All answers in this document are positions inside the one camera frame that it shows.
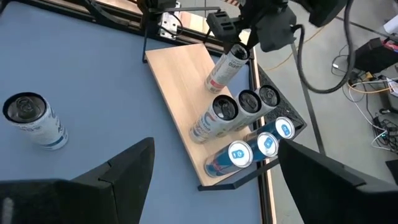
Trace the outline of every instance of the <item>blue table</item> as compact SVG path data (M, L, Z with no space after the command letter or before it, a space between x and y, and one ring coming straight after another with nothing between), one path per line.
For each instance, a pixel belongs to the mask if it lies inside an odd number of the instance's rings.
M18 92L39 93L70 133L65 147L49 152L0 118L0 180L70 180L152 136L154 173L141 223L261 222L256 180L234 191L197 190L177 128L141 62L142 37L16 2L1 15L0 33L1 104ZM164 47L150 40L147 48ZM228 86L233 95L249 87L248 71Z

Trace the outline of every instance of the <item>aluminum can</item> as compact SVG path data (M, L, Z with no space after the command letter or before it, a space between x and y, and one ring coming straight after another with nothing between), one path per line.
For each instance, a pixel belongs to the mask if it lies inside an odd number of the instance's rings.
M244 124L237 127L235 131L240 131L243 128L245 128L247 125L254 123L256 120L265 116L267 113L275 109L280 103L280 95L278 91L270 85L263 85L262 87L258 88L255 92L261 101L260 110L251 119L248 119Z
M263 161L278 154L279 141L271 133L261 133L246 143L253 151L253 162Z
M223 54L205 80L206 88L219 93L249 60L250 51L242 43L234 44Z
M36 93L18 93L6 100L6 119L47 150L56 150L68 141L68 132L48 101Z
M281 139L292 139L295 135L295 128L290 119L286 117L278 117L275 121L267 123L263 127L248 134L243 138L243 140L247 141L263 132L271 133L276 139L278 139L278 141L280 141Z
M204 143L225 132L238 115L238 105L227 95L217 96L208 109L193 124L189 133L192 141Z
M261 100L258 95L251 90L243 90L235 97L235 102L238 104L238 115L234 121L230 124L230 128L227 131L218 135L223 137L230 131L240 128L245 125L249 120L253 119L261 109Z
M207 158L205 171L210 177L219 177L250 166L253 153L244 141L234 141Z

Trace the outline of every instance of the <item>can top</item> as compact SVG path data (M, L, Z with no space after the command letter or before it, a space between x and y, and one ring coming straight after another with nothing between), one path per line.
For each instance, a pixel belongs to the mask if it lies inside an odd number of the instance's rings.
M257 113L261 109L261 100L257 94L251 90L243 90L238 96L239 104L248 113Z
M259 95L261 100L268 106L278 106L280 102L278 91L270 85L260 87Z
M259 134L257 145L260 151L267 157L274 157L278 154L279 142L271 133L263 132Z
M275 121L275 128L278 134L280 134L284 139L291 139L294 137L294 124L286 117L278 117Z
M253 161L253 152L250 146L244 141L234 141L228 148L229 159L232 163L240 168L250 166Z
M219 95L213 101L213 109L217 116L225 121L231 121L238 115L238 104L227 95Z
M231 53L240 60L246 60L250 56L249 50L242 43L234 44L231 48Z
M26 124L37 121L46 109L46 102L40 95L18 93L4 102L2 112L9 121Z

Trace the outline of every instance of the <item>wooden tray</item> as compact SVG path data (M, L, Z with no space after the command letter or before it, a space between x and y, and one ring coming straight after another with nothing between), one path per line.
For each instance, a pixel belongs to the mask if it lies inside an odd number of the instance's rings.
M194 143L189 136L191 126L217 96L204 85L205 78L214 67L205 46L193 44L148 50L146 57L201 184L214 185L232 175L209 177L203 167L204 161L230 142L242 139L250 133L249 128L204 144ZM220 94L231 96L228 88L224 88Z

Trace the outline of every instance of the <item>concrete floor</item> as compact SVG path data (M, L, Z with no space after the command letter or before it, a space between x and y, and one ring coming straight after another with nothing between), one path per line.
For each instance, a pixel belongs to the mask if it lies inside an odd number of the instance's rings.
M179 1L182 2L183 7L205 5L203 0ZM208 1L206 5L220 6L231 17L239 14L238 8L222 1ZM316 27L307 22L308 13L301 6L294 2L289 3L289 5L296 14L298 23L305 25L307 31L306 39L308 39L316 32ZM197 14L205 15L204 12L197 12ZM383 23L385 23L386 19L390 19L395 15L393 0L360 0L354 2L350 21L384 32ZM369 39L378 37L377 34L356 26L351 26L351 32L356 46L361 46ZM317 88L330 88L339 82L340 77L336 77L330 72L331 61L338 55L339 50L345 44L343 22L335 19L305 45L303 67L310 83ZM290 53L291 49L289 46L271 53L261 52L259 46L257 46L257 59L264 70L279 64ZM308 123L308 127L296 141L317 151L318 146L294 59L291 58L283 66L269 71L267 74ZM398 77L394 69L388 69L383 74L388 77ZM361 172L394 183L394 179L384 162L398 159L398 156L391 152L371 147L371 141L374 137L370 125L361 116L355 105L345 98L342 91L339 90L328 95L310 93L310 96L327 156ZM361 101L359 106L365 109L365 101ZM338 108L339 113L332 113L336 108ZM371 112L375 113L380 108L381 103L378 95L370 95L369 109ZM398 116L389 115L388 118L398 124ZM362 141L352 141L354 138L362 139ZM279 167L272 169L272 178L278 223L302 223Z

